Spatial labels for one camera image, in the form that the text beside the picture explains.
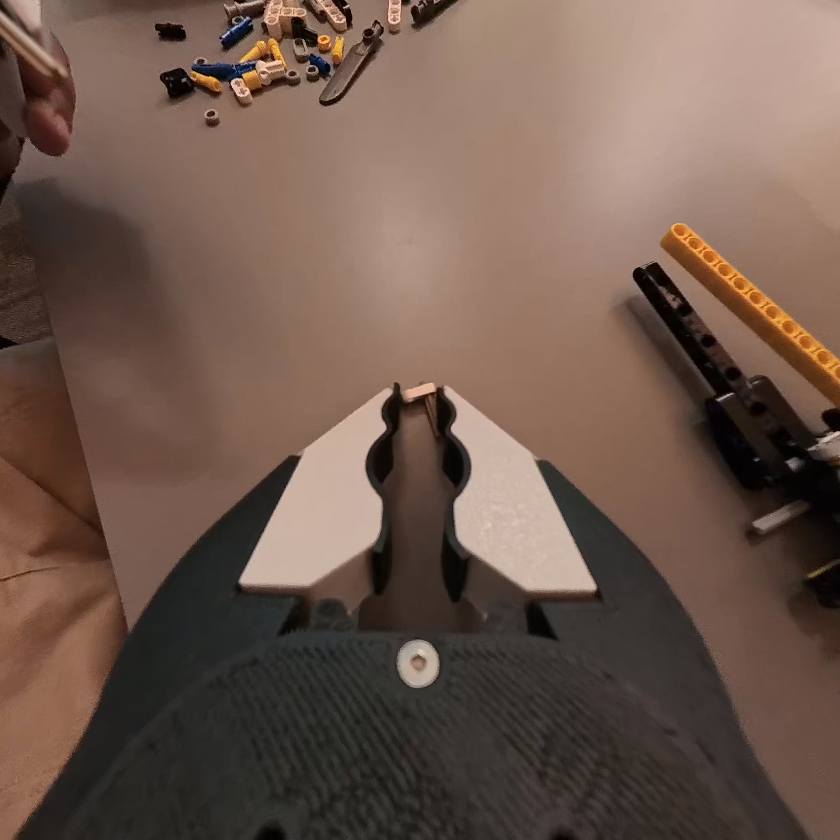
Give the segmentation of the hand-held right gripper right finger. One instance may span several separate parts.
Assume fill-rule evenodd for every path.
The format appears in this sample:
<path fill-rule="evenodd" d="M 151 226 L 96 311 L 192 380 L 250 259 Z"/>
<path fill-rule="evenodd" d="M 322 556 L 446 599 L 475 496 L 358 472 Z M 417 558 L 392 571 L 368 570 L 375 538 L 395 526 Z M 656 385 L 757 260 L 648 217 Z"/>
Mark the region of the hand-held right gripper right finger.
<path fill-rule="evenodd" d="M 592 601 L 597 583 L 534 454 L 454 389 L 437 391 L 444 475 L 454 488 L 442 573 L 478 612 Z"/>

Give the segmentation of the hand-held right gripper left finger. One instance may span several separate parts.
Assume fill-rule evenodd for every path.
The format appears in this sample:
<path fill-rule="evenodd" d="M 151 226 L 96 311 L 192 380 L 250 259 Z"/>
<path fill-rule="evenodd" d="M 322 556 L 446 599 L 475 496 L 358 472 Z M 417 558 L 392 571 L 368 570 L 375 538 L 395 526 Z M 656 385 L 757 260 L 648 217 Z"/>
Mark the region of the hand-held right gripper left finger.
<path fill-rule="evenodd" d="M 239 576 L 243 592 L 333 599 L 350 613 L 373 595 L 385 510 L 369 457 L 393 436 L 401 396 L 385 388 L 300 452 Z"/>

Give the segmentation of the small tan lego pin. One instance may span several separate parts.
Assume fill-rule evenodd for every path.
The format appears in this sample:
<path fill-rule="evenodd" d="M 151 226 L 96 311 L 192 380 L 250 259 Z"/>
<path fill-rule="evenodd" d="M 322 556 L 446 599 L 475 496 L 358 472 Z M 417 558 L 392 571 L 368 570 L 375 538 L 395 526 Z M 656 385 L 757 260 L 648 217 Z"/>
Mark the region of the small tan lego pin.
<path fill-rule="evenodd" d="M 432 433 L 440 438 L 438 423 L 438 388 L 435 383 L 422 382 L 402 391 L 402 403 L 405 406 L 422 404 L 427 415 Z"/>

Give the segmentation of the pile of small lego pieces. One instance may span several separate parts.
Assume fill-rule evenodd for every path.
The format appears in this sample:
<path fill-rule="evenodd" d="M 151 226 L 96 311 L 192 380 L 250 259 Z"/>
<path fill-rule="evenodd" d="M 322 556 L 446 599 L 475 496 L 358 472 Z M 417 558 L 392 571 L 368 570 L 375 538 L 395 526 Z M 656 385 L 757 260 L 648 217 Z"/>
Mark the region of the pile of small lego pieces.
<path fill-rule="evenodd" d="M 401 32 L 405 12 L 409 15 L 407 24 L 420 29 L 452 4 L 448 1 L 386 2 L 381 47 L 384 35 Z M 293 87 L 304 79 L 314 84 L 323 82 L 323 90 L 344 54 L 361 40 L 368 28 L 362 29 L 357 42 L 347 43 L 354 13 L 350 2 L 344 1 L 232 2 L 224 6 L 224 11 L 227 28 L 219 36 L 224 52 L 234 53 L 235 47 L 255 33 L 256 23 L 260 23 L 265 38 L 256 41 L 235 61 L 212 62 L 197 57 L 188 69 L 176 67 L 163 71 L 160 81 L 169 99 L 184 98 L 198 88 L 214 96 L 229 89 L 236 102 L 247 107 L 257 91 L 278 85 Z"/>

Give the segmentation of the lego technic model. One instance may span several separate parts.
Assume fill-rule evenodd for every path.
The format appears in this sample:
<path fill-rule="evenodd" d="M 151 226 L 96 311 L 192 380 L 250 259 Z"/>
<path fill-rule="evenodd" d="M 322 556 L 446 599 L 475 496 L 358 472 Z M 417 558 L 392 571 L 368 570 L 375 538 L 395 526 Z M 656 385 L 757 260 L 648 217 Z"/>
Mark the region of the lego technic model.
<path fill-rule="evenodd" d="M 811 331 L 687 224 L 672 224 L 662 249 L 831 404 L 812 430 L 764 375 L 749 376 L 657 262 L 633 281 L 710 387 L 705 415 L 718 453 L 738 483 L 774 489 L 785 504 L 756 519 L 764 538 L 804 515 L 839 523 L 839 359 Z"/>

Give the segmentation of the dark grey lego blade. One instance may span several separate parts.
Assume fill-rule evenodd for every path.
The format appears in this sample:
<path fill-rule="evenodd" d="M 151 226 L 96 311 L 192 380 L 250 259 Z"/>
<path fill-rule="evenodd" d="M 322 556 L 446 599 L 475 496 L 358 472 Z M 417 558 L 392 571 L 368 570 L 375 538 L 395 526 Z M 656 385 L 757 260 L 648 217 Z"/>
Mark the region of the dark grey lego blade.
<path fill-rule="evenodd" d="M 362 38 L 344 54 L 342 62 L 334 70 L 332 77 L 322 90 L 319 103 L 324 107 L 340 101 L 351 89 L 382 46 L 384 27 L 379 20 L 374 20 L 363 31 Z"/>

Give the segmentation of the person's left hand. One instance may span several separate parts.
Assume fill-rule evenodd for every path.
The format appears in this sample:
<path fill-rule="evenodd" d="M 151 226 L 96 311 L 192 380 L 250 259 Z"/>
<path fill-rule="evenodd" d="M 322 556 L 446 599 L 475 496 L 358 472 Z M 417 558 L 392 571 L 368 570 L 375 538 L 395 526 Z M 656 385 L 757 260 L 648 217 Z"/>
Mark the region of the person's left hand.
<path fill-rule="evenodd" d="M 55 35 L 50 35 L 49 46 L 52 56 L 67 73 L 61 83 L 39 73 L 23 59 L 18 60 L 18 65 L 26 99 L 24 122 L 29 141 L 37 151 L 59 157 L 70 147 L 77 92 L 67 53 Z"/>

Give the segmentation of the person's tan trousers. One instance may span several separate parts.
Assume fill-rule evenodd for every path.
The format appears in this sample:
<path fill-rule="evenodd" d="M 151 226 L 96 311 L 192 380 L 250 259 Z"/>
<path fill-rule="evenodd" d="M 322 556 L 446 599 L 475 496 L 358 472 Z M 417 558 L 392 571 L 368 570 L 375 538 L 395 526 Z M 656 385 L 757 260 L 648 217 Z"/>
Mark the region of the person's tan trousers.
<path fill-rule="evenodd" d="M 1 352 L 1 837 L 63 770 L 127 633 L 56 343 Z"/>

